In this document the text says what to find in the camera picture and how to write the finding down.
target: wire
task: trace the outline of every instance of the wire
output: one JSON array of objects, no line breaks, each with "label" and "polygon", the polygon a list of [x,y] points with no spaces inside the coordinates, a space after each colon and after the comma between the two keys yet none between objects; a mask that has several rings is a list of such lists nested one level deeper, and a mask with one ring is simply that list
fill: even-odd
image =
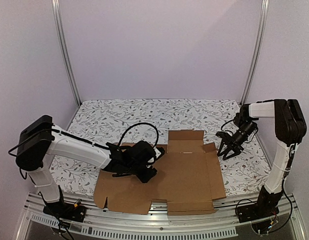
[{"label": "wire", "polygon": [[68,228],[65,226],[64,222],[63,222],[62,220],[60,220],[60,218],[57,217],[57,216],[53,213],[53,211],[51,211],[51,209],[49,208],[49,206],[48,206],[46,200],[44,199],[43,194],[42,194],[41,192],[39,192],[39,193],[40,193],[40,195],[41,195],[41,198],[42,198],[42,200],[43,200],[45,206],[47,207],[47,209],[48,209],[49,212],[51,213],[51,215],[54,216],[54,217],[58,220],[58,222],[59,222],[59,225],[58,225],[58,228],[59,228],[59,236],[61,236],[61,237],[62,237],[63,239],[65,239],[65,240],[69,240],[68,238],[66,238],[65,236],[63,236],[63,234],[61,234],[61,226],[63,226],[63,228],[65,229],[66,233],[70,236],[71,240],[75,240],[74,237],[73,237],[73,236],[71,235],[71,233],[69,232]]},{"label": "wire", "polygon": [[105,150],[109,150],[109,147],[107,147],[107,146],[102,146],[102,145],[100,145],[100,144],[98,144],[98,143],[93,143],[92,141],[89,141],[88,139],[85,139],[85,138],[82,138],[82,137],[73,135],[73,134],[71,134],[71,133],[69,133],[69,132],[60,131],[60,130],[54,129],[54,128],[52,128],[52,131],[55,132],[55,133],[63,134],[63,135],[65,135],[65,136],[67,136],[67,137],[70,137],[70,138],[79,140],[79,141],[84,142],[84,143],[86,143],[86,144],[91,144],[91,145],[93,144],[94,146],[96,146],[96,147],[98,147],[98,148],[105,149]]},{"label": "wire", "polygon": [[253,139],[254,139],[254,137],[255,137],[255,135],[257,134],[258,131],[259,131],[259,128],[256,129],[256,131],[254,132],[254,134],[253,134],[251,140],[250,140],[250,141],[245,141],[245,143],[246,143],[246,144],[251,143],[251,142],[253,141]]},{"label": "wire", "polygon": [[8,154],[10,156],[13,156],[13,157],[17,157],[16,154],[13,154],[11,152],[13,152],[15,149],[19,148],[21,145],[29,142],[31,139],[33,139],[35,136],[37,136],[38,134],[42,133],[42,132],[46,132],[46,131],[50,131],[51,129],[50,128],[46,128],[46,129],[41,129],[40,131],[37,131],[35,134],[31,135],[30,137],[28,137],[27,139],[25,139],[24,141],[22,141],[21,143],[19,143],[18,145],[14,146],[13,148],[11,148],[9,151],[8,151]]},{"label": "wire", "polygon": [[226,126],[227,124],[229,124],[229,123],[231,123],[231,122],[233,122],[234,120],[233,119],[231,119],[231,120],[229,120],[229,121],[227,121],[227,122],[225,122],[222,126],[221,126],[221,131],[224,131],[224,132],[230,132],[230,133],[232,133],[232,135],[234,135],[234,133],[232,132],[232,131],[230,131],[230,130],[224,130],[223,128],[224,128],[224,126]]},{"label": "wire", "polygon": [[30,176],[30,174],[29,174],[29,178],[31,179],[31,182],[33,183],[33,185],[36,186],[36,183],[34,182],[33,178]]},{"label": "wire", "polygon": [[271,219],[271,217],[270,217],[270,221],[271,221],[271,222],[270,222],[270,226],[267,226],[267,227],[265,227],[264,229],[259,230],[259,233],[256,232],[256,231],[258,231],[258,229],[257,229],[257,228],[254,229],[254,228],[253,228],[253,224],[252,224],[252,223],[250,224],[251,228],[255,231],[255,233],[256,233],[257,235],[269,234],[269,232],[271,231],[272,227],[276,224],[276,223],[275,223],[275,220],[278,218],[278,216],[277,216],[277,214],[276,214],[276,211],[271,211],[271,213],[274,215],[274,218]]},{"label": "wire", "polygon": [[283,191],[284,196],[286,197],[286,199],[288,199],[288,201],[290,203],[290,214],[289,214],[287,220],[284,222],[284,224],[282,224],[280,227],[278,227],[277,229],[275,229],[273,231],[269,231],[269,233],[274,233],[274,232],[279,231],[280,229],[282,229],[289,222],[289,220],[291,219],[291,216],[293,214],[293,209],[294,209],[293,202],[290,200],[290,198],[286,194],[286,191],[285,191],[285,188],[284,188],[285,180],[286,180],[285,178],[282,180],[281,187],[282,187],[282,191]]},{"label": "wire", "polygon": [[[294,207],[293,207],[293,202],[290,200],[290,198],[289,198],[288,195],[286,194],[286,191],[285,191],[285,188],[284,188],[285,180],[286,180],[285,178],[282,180],[281,188],[282,188],[282,191],[283,191],[284,196],[286,197],[286,199],[288,199],[288,201],[289,201],[289,203],[290,203],[290,213],[289,213],[289,216],[288,216],[287,220],[284,222],[284,224],[282,224],[282,225],[281,225],[280,227],[278,227],[277,229],[271,231],[271,230],[272,230],[272,226],[273,226],[273,225],[271,225],[271,228],[270,228],[270,230],[269,230],[267,233],[259,234],[259,233],[256,232],[258,235],[268,235],[268,234],[275,233],[275,232],[279,231],[280,229],[282,229],[282,228],[289,222],[289,220],[291,219],[291,216],[292,216],[292,214],[293,214],[293,209],[294,209]],[[237,205],[235,206],[235,214],[236,214],[236,215],[238,215],[238,213],[237,213],[237,207],[238,207],[239,203],[240,203],[241,201],[243,201],[243,200],[248,200],[248,201],[250,201],[250,202],[253,203],[253,201],[251,201],[250,199],[247,199],[247,198],[241,199],[241,200],[237,203]],[[277,216],[277,214],[276,214],[275,212],[274,212],[274,216],[275,216],[275,217],[274,217],[273,221],[275,221],[276,218],[279,219],[279,217]]]},{"label": "wire", "polygon": [[154,125],[152,125],[151,123],[148,123],[148,122],[139,122],[139,123],[136,123],[136,124],[134,124],[134,125],[128,127],[128,128],[124,131],[124,133],[122,134],[122,136],[121,136],[121,138],[120,138],[120,140],[119,140],[119,142],[118,142],[117,145],[118,145],[118,146],[121,145],[121,143],[122,143],[122,141],[123,141],[125,135],[127,134],[127,132],[128,132],[129,130],[131,130],[132,128],[134,128],[134,127],[136,127],[136,126],[139,126],[139,125],[148,125],[148,126],[154,128],[155,133],[156,133],[156,140],[155,140],[155,143],[154,143],[153,146],[154,146],[154,147],[157,146],[157,143],[158,143],[158,140],[159,140],[159,131],[158,131],[158,129],[157,129]]},{"label": "wire", "polygon": [[293,147],[290,147],[290,150],[289,150],[289,160],[293,160],[294,159],[295,152],[296,152],[296,146],[297,146],[297,144],[295,143],[293,145]]},{"label": "wire", "polygon": [[235,205],[234,212],[235,212],[236,215],[238,215],[238,213],[237,213],[237,208],[238,208],[238,206],[239,206],[239,203],[241,203],[241,202],[244,201],[244,200],[249,201],[249,202],[251,202],[251,203],[253,203],[253,204],[256,203],[255,201],[252,201],[252,200],[250,200],[250,199],[248,199],[248,198],[241,199],[241,200],[238,201],[238,203]]},{"label": "wire", "polygon": [[279,220],[280,220],[278,215],[276,215],[276,219],[277,219],[277,221],[279,221]]},{"label": "wire", "polygon": [[25,175],[24,175],[23,172],[22,172],[22,169],[21,169],[20,167],[19,167],[19,173],[20,173],[21,177],[22,177],[24,180],[27,179],[28,173],[25,172]]}]

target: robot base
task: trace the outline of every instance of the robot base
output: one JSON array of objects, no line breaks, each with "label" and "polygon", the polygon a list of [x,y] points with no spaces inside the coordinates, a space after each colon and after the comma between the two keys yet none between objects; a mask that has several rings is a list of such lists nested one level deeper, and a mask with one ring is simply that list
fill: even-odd
[{"label": "robot base", "polygon": [[[86,211],[87,211],[87,208],[85,206],[79,205],[74,210],[67,212],[67,213],[64,213],[64,214],[61,214],[59,217],[61,219],[67,219],[67,220],[70,220],[70,221],[83,223],[85,216],[86,216]],[[44,206],[43,213],[54,216],[47,206]]]},{"label": "robot base", "polygon": [[239,206],[237,208],[236,214],[238,216],[239,222],[245,223],[249,221],[271,217],[274,215],[273,212],[275,212],[275,214],[278,214],[279,209],[278,207],[274,207],[273,211],[264,212],[262,216],[258,215],[257,212],[258,211],[257,211],[256,204],[250,204],[250,205],[245,205],[245,206]]}]

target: cardboard box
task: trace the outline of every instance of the cardboard box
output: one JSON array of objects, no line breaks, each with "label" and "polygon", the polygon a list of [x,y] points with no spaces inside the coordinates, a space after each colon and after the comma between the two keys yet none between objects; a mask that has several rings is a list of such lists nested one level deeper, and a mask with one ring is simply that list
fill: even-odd
[{"label": "cardboard box", "polygon": [[101,170],[95,204],[130,214],[147,214],[152,202],[166,202],[168,215],[215,213],[213,200],[226,193],[215,144],[203,139],[203,130],[169,131],[168,145],[161,145],[166,154],[153,165],[158,172],[148,183]]}]

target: white floral pattern mat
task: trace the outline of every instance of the white floral pattern mat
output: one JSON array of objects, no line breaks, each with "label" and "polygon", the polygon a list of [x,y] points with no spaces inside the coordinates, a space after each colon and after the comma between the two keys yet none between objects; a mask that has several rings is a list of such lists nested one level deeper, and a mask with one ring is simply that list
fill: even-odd
[{"label": "white floral pattern mat", "polygon": [[[148,122],[158,128],[159,144],[167,143],[168,130],[193,129],[204,130],[204,142],[214,142],[218,148],[220,139],[215,136],[216,132],[238,111],[234,100],[89,100],[81,105],[69,132],[104,145],[117,143],[129,126]],[[225,129],[236,130],[236,127],[229,123]],[[126,135],[124,142],[153,142],[155,139],[153,129],[139,126]],[[226,161],[219,159],[227,196],[258,192],[270,172],[256,138],[243,147],[244,152],[239,156]],[[100,170],[87,163],[55,156],[50,171],[63,191],[93,196]]]}]

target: cardboard flap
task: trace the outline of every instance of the cardboard flap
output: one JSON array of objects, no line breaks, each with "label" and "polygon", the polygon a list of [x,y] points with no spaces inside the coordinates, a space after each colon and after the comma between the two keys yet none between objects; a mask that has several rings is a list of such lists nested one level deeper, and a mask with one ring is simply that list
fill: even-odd
[{"label": "cardboard flap", "polygon": [[168,153],[203,153],[203,140],[169,140]]},{"label": "cardboard flap", "polygon": [[104,196],[99,196],[99,194],[93,194],[93,201],[95,203],[95,205],[97,205],[99,208],[104,209],[106,207],[106,202],[107,202],[107,197]]},{"label": "cardboard flap", "polygon": [[169,131],[168,140],[202,140],[204,139],[205,131],[203,130],[178,130]]},{"label": "cardboard flap", "polygon": [[210,153],[210,152],[217,153],[217,148],[214,142],[204,144],[203,150],[205,153]]},{"label": "cardboard flap", "polygon": [[217,157],[217,149],[215,143],[205,144],[203,146],[205,150],[205,159],[207,169],[209,172],[210,190],[213,200],[223,199],[226,197],[226,191],[224,188],[223,175],[220,168],[220,162]]},{"label": "cardboard flap", "polygon": [[148,214],[151,206],[149,200],[137,200],[135,198],[109,199],[107,207],[110,211],[127,214]]}]

